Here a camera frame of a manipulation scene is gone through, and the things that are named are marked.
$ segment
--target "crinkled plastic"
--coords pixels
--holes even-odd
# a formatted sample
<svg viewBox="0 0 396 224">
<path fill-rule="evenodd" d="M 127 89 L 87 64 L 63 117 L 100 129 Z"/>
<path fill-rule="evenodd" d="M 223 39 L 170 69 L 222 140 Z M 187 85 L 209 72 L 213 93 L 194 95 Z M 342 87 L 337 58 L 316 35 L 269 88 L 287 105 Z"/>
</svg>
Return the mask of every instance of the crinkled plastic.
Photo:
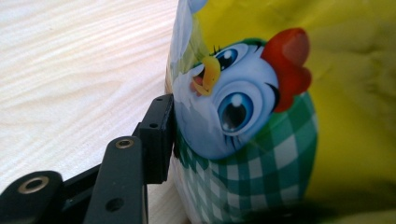
<svg viewBox="0 0 396 224">
<path fill-rule="evenodd" d="M 396 221 L 395 7 L 179 1 L 166 79 L 191 222 Z"/>
</svg>

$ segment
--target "metal ring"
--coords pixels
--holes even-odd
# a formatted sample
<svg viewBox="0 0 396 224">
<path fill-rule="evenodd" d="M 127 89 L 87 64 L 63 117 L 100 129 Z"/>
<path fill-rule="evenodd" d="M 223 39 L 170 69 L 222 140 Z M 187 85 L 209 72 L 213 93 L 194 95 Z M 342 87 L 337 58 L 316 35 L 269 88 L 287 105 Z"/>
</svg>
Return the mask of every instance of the metal ring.
<svg viewBox="0 0 396 224">
<path fill-rule="evenodd" d="M 130 140 L 130 139 L 121 139 L 120 141 L 118 141 L 116 143 L 116 147 L 117 148 L 127 148 L 127 147 L 131 147 L 134 144 L 134 141 Z"/>
<path fill-rule="evenodd" d="M 37 184 L 34 184 L 32 187 L 30 187 L 29 185 L 31 185 L 33 182 L 37 182 Z M 18 192 L 21 194 L 34 193 L 46 187 L 49 182 L 50 179 L 44 175 L 33 177 L 32 179 L 26 180 L 23 184 L 21 184 L 18 188 Z"/>
</svg>

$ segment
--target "green and white gingham pattern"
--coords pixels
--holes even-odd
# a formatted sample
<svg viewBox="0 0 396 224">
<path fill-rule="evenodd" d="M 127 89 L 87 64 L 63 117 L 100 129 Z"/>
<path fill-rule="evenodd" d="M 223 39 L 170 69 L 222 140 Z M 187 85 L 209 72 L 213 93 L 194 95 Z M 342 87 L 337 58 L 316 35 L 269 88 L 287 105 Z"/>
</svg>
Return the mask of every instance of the green and white gingham pattern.
<svg viewBox="0 0 396 224">
<path fill-rule="evenodd" d="M 318 125 L 308 93 L 275 113 L 240 151 L 211 161 L 193 152 L 177 134 L 177 185 L 200 222 L 244 222 L 251 214 L 296 203 L 313 167 Z"/>
</svg>

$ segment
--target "wood grain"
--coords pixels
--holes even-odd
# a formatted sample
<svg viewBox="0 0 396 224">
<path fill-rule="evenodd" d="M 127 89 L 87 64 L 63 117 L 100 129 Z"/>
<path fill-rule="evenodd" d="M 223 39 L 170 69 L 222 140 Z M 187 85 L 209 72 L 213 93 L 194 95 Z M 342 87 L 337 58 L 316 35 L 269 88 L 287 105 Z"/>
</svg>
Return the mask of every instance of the wood grain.
<svg viewBox="0 0 396 224">
<path fill-rule="evenodd" d="M 164 93 L 177 0 L 0 2 L 0 190 L 39 170 L 101 162 Z M 187 222 L 172 178 L 151 223 Z"/>
</svg>

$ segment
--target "blue iris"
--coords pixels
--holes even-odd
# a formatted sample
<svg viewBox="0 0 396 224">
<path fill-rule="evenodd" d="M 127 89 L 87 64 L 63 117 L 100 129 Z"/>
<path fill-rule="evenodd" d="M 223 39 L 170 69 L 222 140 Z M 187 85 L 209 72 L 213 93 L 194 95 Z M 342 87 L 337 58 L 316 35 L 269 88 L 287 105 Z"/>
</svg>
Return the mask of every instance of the blue iris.
<svg viewBox="0 0 396 224">
<path fill-rule="evenodd" d="M 250 121 L 253 115 L 253 102 L 244 93 L 231 93 L 221 101 L 218 114 L 224 132 L 238 132 Z"/>
<path fill-rule="evenodd" d="M 216 58 L 220 63 L 220 70 L 227 69 L 230 67 L 238 57 L 238 51 L 236 49 L 227 49 L 221 52 Z"/>
</svg>

